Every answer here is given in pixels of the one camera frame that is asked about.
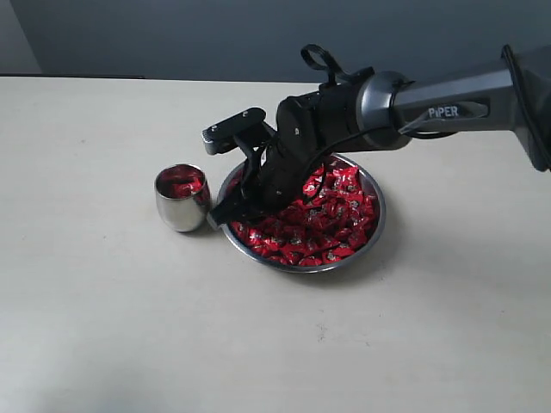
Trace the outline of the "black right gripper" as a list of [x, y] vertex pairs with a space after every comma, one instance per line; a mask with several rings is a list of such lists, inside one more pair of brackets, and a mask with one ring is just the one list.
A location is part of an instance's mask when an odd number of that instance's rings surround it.
[[227, 193], [208, 213], [212, 228], [239, 220], [258, 224], [276, 216], [302, 192], [306, 179], [324, 162], [326, 149], [281, 137], [240, 141], [246, 155], [240, 191]]

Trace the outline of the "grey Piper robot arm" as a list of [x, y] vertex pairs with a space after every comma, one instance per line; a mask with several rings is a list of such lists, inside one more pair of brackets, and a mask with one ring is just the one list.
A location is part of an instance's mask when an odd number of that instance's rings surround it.
[[249, 108], [203, 132], [207, 153], [245, 155], [240, 183], [207, 216], [211, 226], [280, 212], [335, 152], [395, 151], [413, 139], [511, 131], [536, 170], [550, 168], [548, 47], [516, 53], [504, 46], [497, 61], [424, 82], [372, 68], [344, 72], [316, 45], [300, 54], [327, 79], [312, 93], [282, 100], [273, 126], [261, 108]]

